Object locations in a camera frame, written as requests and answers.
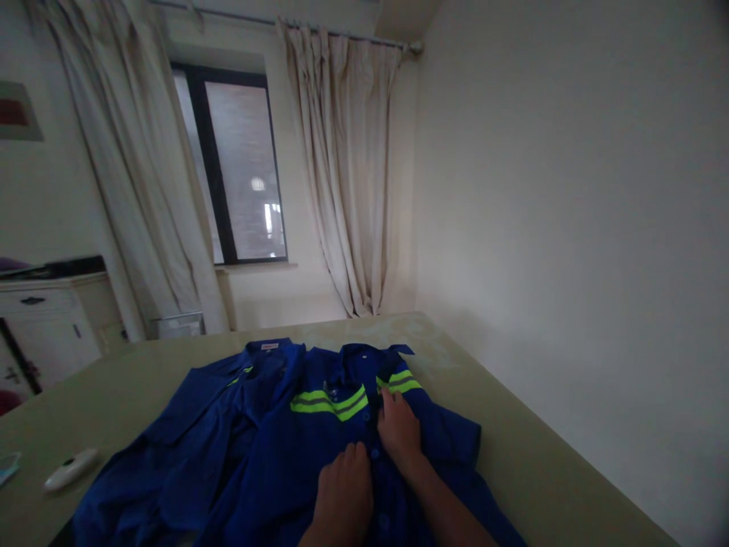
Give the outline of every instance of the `curtain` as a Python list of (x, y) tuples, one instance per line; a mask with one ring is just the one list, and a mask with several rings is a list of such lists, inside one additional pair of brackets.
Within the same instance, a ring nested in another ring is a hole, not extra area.
[(402, 51), (278, 25), (324, 259), (347, 314), (377, 315), (387, 274), (390, 91)]
[(122, 258), (109, 275), (128, 278), (140, 331), (152, 337), (153, 319), (201, 311), (207, 333), (226, 332), (210, 228), (151, 7), (144, 0), (32, 4), (64, 62)]

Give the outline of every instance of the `hand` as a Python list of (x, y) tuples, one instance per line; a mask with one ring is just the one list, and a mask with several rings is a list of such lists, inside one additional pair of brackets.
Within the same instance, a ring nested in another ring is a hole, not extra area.
[(367, 535), (373, 503), (367, 449), (361, 442), (349, 443), (319, 473), (314, 520), (299, 547), (358, 547)]
[(382, 388), (382, 408), (377, 420), (377, 430), (385, 450), (398, 470), (407, 478), (420, 460), (420, 422), (400, 392), (390, 393)]

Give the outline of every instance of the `bed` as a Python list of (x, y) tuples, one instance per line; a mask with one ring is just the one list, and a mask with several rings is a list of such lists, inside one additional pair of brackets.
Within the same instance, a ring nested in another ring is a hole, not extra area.
[[(290, 337), (338, 350), (406, 343), (431, 398), (482, 425), (478, 471), (530, 545), (676, 545), (496, 378), (420, 313), (331, 321), (130, 345), (0, 418), (0, 455), (23, 453), (0, 489), (0, 544), (46, 547), (68, 522), (101, 463), (164, 409), (192, 367), (250, 340)], [(44, 480), (87, 447), (101, 460), (55, 495)]]

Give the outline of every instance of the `white cabinet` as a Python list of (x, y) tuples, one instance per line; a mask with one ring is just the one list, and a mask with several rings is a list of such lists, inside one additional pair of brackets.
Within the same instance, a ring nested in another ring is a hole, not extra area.
[[(43, 390), (124, 343), (122, 320), (105, 273), (0, 283), (0, 317)], [(16, 359), (12, 355), (6, 359), (10, 352), (7, 347), (3, 350), (3, 371), (8, 367), (17, 371)], [(8, 371), (4, 376), (13, 374)], [(4, 379), (0, 387), (28, 391), (25, 382), (15, 381)]]

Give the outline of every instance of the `blue shirt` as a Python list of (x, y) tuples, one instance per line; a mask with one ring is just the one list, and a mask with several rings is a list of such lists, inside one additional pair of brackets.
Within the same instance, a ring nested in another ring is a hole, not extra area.
[(350, 442), (368, 447), (374, 517), (368, 545), (434, 545), (427, 522), (377, 434), (378, 388), (399, 391), (421, 424), (424, 454), (454, 494), (501, 545), (525, 545), (500, 511), (475, 462), (481, 427), (436, 404), (399, 353), (349, 344), (304, 356), (295, 394), (266, 414), (248, 455), (223, 491), (197, 547), (297, 545), (314, 513), (322, 467)]
[(74, 515), (76, 544), (175, 545), (203, 529), (265, 415), (291, 400), (305, 351), (288, 338), (252, 342), (190, 370), (162, 415), (99, 473)]

